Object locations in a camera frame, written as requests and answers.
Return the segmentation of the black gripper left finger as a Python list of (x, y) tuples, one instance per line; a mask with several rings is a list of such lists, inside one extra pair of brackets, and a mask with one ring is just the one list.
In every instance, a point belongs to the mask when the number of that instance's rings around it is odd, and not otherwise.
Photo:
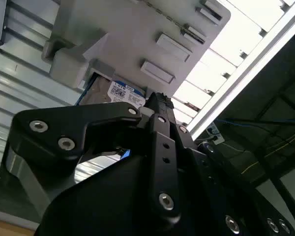
[(150, 209), (165, 223), (181, 218), (174, 106), (153, 93), (126, 102), (26, 110), (12, 120), (0, 173), (19, 180), (44, 216), (65, 190), (122, 160), (148, 161)]

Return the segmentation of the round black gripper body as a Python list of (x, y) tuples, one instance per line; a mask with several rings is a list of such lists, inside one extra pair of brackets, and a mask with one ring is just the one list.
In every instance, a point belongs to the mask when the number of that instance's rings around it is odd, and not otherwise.
[(65, 190), (48, 206), (40, 236), (210, 236), (211, 215), (192, 201), (188, 175), (178, 170), (181, 218), (162, 222), (150, 209), (148, 161), (122, 160)]

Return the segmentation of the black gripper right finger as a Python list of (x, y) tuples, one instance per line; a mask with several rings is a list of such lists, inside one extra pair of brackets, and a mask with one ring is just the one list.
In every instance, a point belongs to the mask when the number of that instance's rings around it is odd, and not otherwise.
[(209, 142), (170, 126), (193, 236), (295, 236), (291, 223)]

